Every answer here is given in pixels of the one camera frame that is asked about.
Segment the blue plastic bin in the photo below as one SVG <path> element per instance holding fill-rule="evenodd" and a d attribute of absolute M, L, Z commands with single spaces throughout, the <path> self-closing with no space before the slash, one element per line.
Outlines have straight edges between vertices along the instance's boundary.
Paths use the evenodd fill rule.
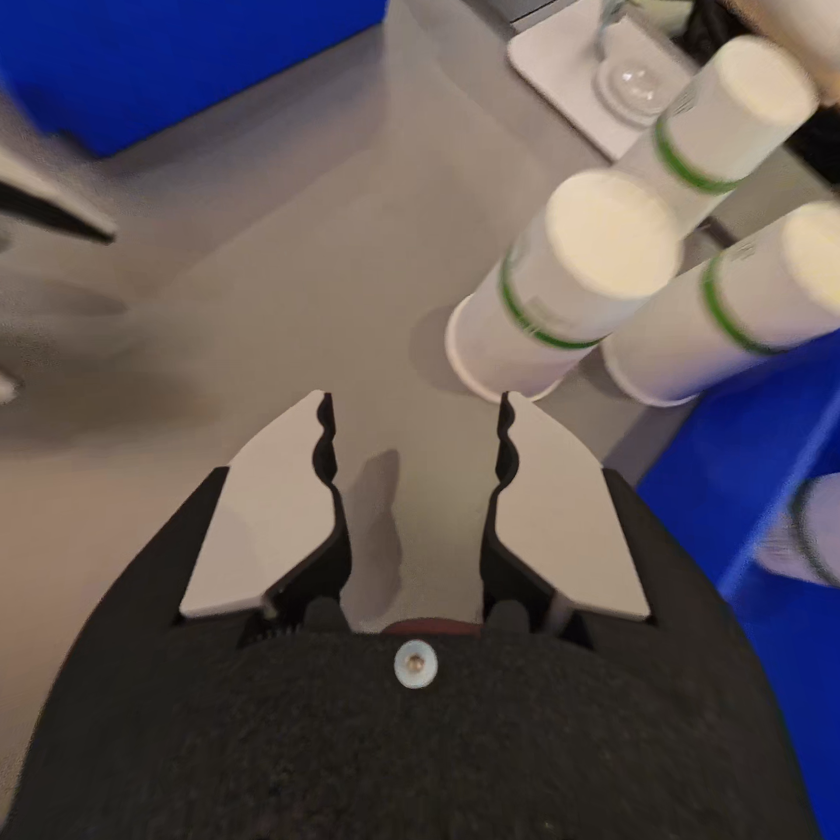
<path fill-rule="evenodd" d="M 379 25 L 384 1 L 2 1 L 2 86 L 108 157 Z"/>
<path fill-rule="evenodd" d="M 802 482 L 838 472 L 838 341 L 709 390 L 637 485 L 760 658 L 823 838 L 839 838 L 838 590 L 763 570 L 755 553 Z"/>

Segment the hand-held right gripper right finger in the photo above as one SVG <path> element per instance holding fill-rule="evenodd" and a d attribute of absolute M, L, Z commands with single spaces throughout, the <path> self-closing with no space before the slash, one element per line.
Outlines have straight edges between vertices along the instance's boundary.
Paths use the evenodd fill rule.
<path fill-rule="evenodd" d="M 578 612 L 647 621 L 652 609 L 601 462 L 518 392 L 501 398 L 497 436 L 479 554 L 483 617 L 515 602 L 531 632 L 552 636 Z"/>

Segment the white sign stand base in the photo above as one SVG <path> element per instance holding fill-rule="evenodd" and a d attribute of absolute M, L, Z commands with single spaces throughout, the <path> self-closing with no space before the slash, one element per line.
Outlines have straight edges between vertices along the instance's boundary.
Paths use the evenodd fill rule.
<path fill-rule="evenodd" d="M 594 42 L 600 9 L 596 1 L 556 2 L 541 8 L 516 22 L 507 57 L 522 79 L 607 160 L 616 161 L 643 130 L 613 115 L 596 94 Z M 650 60 L 652 68 L 664 75 L 666 103 L 697 71 L 697 64 L 633 7 L 609 36 L 612 47 L 629 58 Z"/>

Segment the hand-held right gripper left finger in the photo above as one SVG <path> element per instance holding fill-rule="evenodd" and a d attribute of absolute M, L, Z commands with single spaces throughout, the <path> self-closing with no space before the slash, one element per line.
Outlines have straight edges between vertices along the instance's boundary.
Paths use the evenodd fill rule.
<path fill-rule="evenodd" d="M 233 457 L 181 617 L 252 613 L 258 625 L 291 631 L 311 602 L 340 600 L 352 550 L 334 485 L 335 435 L 332 395 L 312 391 Z"/>

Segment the white paper cup green band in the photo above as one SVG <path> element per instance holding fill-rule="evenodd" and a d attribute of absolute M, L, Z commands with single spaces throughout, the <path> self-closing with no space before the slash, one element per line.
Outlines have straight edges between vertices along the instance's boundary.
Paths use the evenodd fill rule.
<path fill-rule="evenodd" d="M 614 170 L 565 180 L 453 310 L 444 348 L 473 394 L 533 402 L 676 277 L 684 237 L 665 202 Z"/>
<path fill-rule="evenodd" d="M 729 40 L 618 160 L 687 237 L 816 111 L 813 79 L 759 36 Z"/>
<path fill-rule="evenodd" d="M 839 327 L 838 201 L 808 203 L 670 281 L 602 342 L 636 402 L 687 403 Z"/>
<path fill-rule="evenodd" d="M 804 481 L 764 535 L 756 563 L 772 574 L 839 588 L 839 474 Z"/>

